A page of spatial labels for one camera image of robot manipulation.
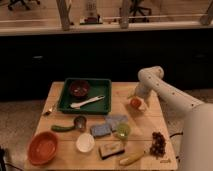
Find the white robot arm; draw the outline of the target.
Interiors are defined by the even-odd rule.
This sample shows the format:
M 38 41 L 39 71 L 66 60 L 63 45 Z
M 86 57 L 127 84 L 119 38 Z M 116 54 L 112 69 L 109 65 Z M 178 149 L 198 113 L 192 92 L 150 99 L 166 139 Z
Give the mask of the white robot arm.
M 154 90 L 185 115 L 177 171 L 213 171 L 213 103 L 199 100 L 163 81 L 160 66 L 138 71 L 134 94 L 146 99 Z

